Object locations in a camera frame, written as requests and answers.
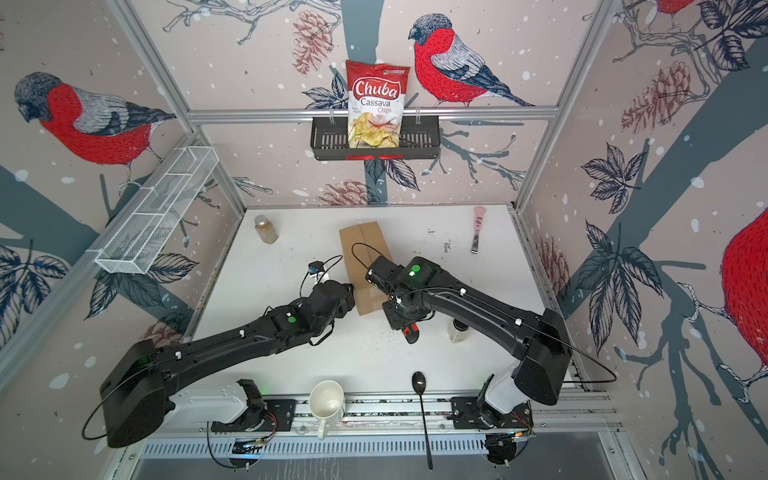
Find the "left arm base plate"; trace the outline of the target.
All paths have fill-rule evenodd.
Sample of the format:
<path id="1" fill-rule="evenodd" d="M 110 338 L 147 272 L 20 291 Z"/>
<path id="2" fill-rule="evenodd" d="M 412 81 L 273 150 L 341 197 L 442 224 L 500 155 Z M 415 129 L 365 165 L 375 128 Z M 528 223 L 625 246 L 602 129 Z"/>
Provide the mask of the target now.
<path id="1" fill-rule="evenodd" d="M 287 432 L 297 406 L 295 399 L 249 399 L 246 409 L 229 423 L 215 421 L 213 433 Z"/>

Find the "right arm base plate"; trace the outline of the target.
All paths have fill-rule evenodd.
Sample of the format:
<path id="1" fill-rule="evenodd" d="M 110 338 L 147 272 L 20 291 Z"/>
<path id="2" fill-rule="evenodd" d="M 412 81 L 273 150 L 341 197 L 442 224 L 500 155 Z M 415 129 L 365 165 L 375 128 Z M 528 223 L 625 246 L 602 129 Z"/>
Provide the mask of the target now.
<path id="1" fill-rule="evenodd" d="M 454 396 L 450 404 L 448 419 L 456 430 L 530 430 L 534 425 L 529 402 L 517 405 L 509 413 L 500 413 L 479 397 Z"/>

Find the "brown cardboard express box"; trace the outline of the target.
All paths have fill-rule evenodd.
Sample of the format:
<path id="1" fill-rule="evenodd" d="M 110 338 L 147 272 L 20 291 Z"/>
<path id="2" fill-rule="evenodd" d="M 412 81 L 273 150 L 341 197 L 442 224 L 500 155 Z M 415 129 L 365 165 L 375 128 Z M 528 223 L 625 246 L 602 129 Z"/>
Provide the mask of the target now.
<path id="1" fill-rule="evenodd" d="M 339 236 L 348 279 L 354 287 L 358 314 L 363 316 L 381 310 L 388 297 L 366 279 L 374 260 L 381 255 L 391 258 L 379 224 L 356 224 L 341 229 Z"/>

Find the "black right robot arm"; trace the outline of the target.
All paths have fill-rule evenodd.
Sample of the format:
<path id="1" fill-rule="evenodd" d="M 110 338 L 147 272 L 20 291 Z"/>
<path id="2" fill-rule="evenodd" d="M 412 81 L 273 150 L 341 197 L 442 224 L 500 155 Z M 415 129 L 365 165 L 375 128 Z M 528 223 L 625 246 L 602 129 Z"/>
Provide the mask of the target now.
<path id="1" fill-rule="evenodd" d="M 418 340 L 418 323 L 442 313 L 514 358 L 510 370 L 494 376 L 482 397 L 496 412 L 509 413 L 528 400 L 548 406 L 558 402 L 573 352 L 560 314 L 551 309 L 537 314 L 503 303 L 419 256 L 406 266 L 380 256 L 365 278 L 386 294 L 382 308 L 387 321 L 408 343 Z"/>

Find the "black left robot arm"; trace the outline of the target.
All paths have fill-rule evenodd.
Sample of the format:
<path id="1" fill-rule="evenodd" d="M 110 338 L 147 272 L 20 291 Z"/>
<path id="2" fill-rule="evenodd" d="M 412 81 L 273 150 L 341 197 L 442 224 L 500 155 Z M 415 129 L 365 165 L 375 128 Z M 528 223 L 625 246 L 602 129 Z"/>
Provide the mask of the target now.
<path id="1" fill-rule="evenodd" d="M 107 445 L 122 448 L 150 436 L 175 409 L 171 397 L 179 391 L 242 362 L 309 344 L 354 308 L 354 287 L 327 280 L 307 297 L 213 336 L 164 347 L 133 344 L 99 390 Z"/>

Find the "red black utility knife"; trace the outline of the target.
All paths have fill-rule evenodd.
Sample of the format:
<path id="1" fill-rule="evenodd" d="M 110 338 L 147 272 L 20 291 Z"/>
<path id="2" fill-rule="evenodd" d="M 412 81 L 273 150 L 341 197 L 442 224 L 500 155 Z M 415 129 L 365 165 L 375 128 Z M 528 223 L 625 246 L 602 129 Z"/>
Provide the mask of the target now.
<path id="1" fill-rule="evenodd" d="M 407 325 L 402 329 L 402 333 L 408 344 L 415 344 L 420 337 L 420 332 L 416 323 Z"/>

